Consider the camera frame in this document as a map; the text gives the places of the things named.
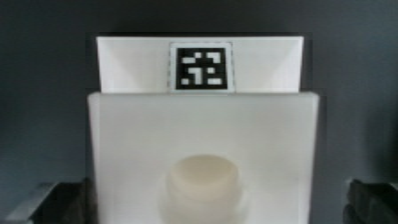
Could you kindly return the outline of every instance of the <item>circular opening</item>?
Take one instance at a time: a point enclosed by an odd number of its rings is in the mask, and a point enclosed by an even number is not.
[[[219,156],[198,155],[183,159],[169,174],[173,191],[199,201],[237,193],[238,168]]]

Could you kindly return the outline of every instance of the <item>white panel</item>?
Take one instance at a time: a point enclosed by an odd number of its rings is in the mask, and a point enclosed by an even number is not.
[[[244,224],[308,224],[318,97],[313,94],[89,98],[102,224],[164,224],[167,170],[194,155],[235,163]]]
[[[103,93],[167,93],[173,42],[230,42],[237,93],[299,92],[302,37],[98,37]]]

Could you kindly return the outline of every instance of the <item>rounded cutout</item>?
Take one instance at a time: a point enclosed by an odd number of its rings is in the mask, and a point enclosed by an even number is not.
[[[160,200],[167,224],[238,224],[246,200],[238,166],[215,155],[198,155],[174,164]]]

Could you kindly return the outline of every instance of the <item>black background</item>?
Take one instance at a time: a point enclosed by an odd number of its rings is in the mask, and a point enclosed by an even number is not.
[[[350,178],[398,181],[398,1],[0,1],[0,218],[38,182],[91,174],[98,32],[306,33],[302,90],[322,95],[311,223],[341,223]]]

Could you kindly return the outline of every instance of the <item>black and white square marker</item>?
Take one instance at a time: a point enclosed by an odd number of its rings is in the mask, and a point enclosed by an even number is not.
[[[235,92],[231,43],[171,44],[171,92]]]

